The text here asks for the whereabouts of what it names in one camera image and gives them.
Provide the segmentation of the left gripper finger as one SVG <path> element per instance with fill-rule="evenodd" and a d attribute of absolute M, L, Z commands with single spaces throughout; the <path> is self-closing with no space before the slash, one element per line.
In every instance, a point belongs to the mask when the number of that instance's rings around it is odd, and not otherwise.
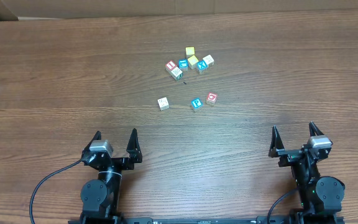
<path fill-rule="evenodd" d="M 142 151 L 140 149 L 136 128 L 134 128 L 131 132 L 126 151 L 133 163 L 142 163 Z"/>
<path fill-rule="evenodd" d="M 95 140 L 101 140 L 101 132 L 100 131 L 97 131 L 95 133 L 95 135 L 93 136 L 92 140 L 88 143 L 88 145 L 85 147 L 85 149 L 89 149 L 90 148 L 90 145 L 92 144 L 93 141 Z"/>

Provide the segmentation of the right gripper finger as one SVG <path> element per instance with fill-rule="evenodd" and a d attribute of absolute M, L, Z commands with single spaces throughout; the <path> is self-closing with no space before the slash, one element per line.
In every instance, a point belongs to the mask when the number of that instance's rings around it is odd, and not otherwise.
<path fill-rule="evenodd" d="M 270 143 L 270 149 L 268 152 L 269 157 L 279 157 L 285 150 L 282 139 L 279 135 L 276 125 L 272 127 L 272 139 Z"/>
<path fill-rule="evenodd" d="M 309 122 L 309 132 L 311 137 L 324 135 L 324 133 L 319 130 L 319 128 L 317 127 L 317 125 L 315 125 L 313 121 Z"/>

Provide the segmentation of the white patterned wooden block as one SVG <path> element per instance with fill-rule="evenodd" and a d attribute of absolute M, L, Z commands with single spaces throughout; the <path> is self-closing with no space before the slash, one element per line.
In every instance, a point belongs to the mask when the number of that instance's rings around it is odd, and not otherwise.
<path fill-rule="evenodd" d="M 161 111 L 169 109 L 169 102 L 167 100 L 167 97 L 160 98 L 157 100 L 157 102 Z"/>

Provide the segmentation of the blue P letter block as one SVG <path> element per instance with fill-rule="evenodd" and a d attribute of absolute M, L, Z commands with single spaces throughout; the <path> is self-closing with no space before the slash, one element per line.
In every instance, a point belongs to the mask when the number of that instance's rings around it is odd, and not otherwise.
<path fill-rule="evenodd" d="M 194 111 L 198 111 L 203 107 L 203 102 L 199 98 L 195 98 L 191 101 L 191 106 Z"/>

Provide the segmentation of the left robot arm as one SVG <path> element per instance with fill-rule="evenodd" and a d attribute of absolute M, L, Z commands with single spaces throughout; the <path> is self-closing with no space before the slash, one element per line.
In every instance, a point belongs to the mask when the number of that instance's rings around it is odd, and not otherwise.
<path fill-rule="evenodd" d="M 83 149 L 81 162 L 98 171 L 98 178 L 88 181 L 81 189 L 83 202 L 80 223 L 120 223 L 117 212 L 119 192 L 124 170 L 133 170 L 142 162 L 137 130 L 133 129 L 127 144 L 127 157 L 113 157 L 113 147 L 97 131 Z"/>

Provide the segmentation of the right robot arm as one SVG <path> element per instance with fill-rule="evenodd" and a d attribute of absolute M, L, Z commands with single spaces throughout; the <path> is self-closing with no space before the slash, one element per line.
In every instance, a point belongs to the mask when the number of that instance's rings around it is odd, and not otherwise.
<path fill-rule="evenodd" d="M 269 157 L 279 158 L 279 167 L 290 167 L 302 207 L 290 212 L 289 223 L 337 223 L 342 210 L 345 185 L 331 176 L 322 176 L 317 163 L 327 159 L 333 142 L 314 122 L 309 123 L 310 137 L 300 149 L 286 150 L 276 126 L 272 127 Z"/>

